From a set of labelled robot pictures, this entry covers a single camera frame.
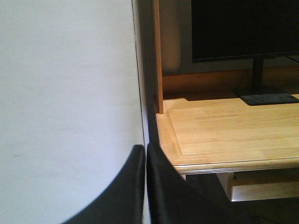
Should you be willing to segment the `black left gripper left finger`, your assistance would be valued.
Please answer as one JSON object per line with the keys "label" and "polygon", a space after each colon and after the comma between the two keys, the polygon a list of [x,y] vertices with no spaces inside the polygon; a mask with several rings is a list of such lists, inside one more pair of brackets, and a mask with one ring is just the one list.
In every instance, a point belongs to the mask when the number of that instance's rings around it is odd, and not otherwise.
{"label": "black left gripper left finger", "polygon": [[141,224],[145,190],[145,149],[134,145],[109,186],[66,224]]}

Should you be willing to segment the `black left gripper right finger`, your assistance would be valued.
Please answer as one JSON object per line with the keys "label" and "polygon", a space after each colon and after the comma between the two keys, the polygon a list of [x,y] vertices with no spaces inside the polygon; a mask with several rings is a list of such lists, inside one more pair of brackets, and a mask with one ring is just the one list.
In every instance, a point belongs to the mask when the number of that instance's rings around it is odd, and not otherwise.
{"label": "black left gripper right finger", "polygon": [[171,165],[160,146],[147,146],[147,192],[153,224],[240,224],[242,221],[209,201]]}

